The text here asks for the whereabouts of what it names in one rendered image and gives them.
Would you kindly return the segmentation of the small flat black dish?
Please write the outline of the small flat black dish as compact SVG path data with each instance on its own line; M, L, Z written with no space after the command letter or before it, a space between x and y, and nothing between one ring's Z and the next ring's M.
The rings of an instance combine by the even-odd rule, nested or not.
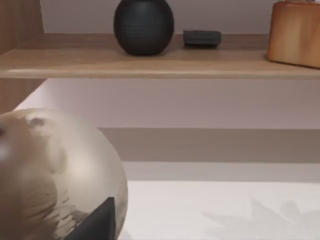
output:
M183 30L183 42L187 46L218 46L222 33L216 30Z

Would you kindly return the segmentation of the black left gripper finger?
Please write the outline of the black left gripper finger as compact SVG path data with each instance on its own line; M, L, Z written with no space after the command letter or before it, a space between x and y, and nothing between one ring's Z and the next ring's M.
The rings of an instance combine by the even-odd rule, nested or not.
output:
M115 240L115 198L108 197L63 240Z

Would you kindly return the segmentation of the beige round plant pot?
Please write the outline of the beige round plant pot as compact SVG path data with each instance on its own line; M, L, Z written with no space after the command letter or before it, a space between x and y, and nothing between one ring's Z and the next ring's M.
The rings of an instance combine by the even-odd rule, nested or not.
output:
M0 113L0 240L64 240L108 197L118 240L128 181L97 127L53 109Z

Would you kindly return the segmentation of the round black vase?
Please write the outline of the round black vase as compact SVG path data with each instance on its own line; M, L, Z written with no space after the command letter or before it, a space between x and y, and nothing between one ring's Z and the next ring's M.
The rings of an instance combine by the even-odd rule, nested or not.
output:
M129 55L161 54L175 30L173 11L166 0L121 0L113 17L113 32Z

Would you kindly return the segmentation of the wooden open shelf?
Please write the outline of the wooden open shelf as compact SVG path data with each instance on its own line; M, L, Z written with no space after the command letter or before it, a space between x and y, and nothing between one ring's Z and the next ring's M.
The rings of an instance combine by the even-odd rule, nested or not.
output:
M266 58L265 34L224 34L218 49L185 49L175 35L156 56L129 56L108 33L41 33L0 51L0 112L12 110L48 78L267 80L281 95L320 105L320 69Z

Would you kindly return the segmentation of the rounded wooden box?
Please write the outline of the rounded wooden box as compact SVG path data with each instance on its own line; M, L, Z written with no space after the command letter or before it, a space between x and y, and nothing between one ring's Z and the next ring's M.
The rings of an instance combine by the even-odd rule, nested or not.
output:
M279 0L272 6L266 57L320 69L320 0Z

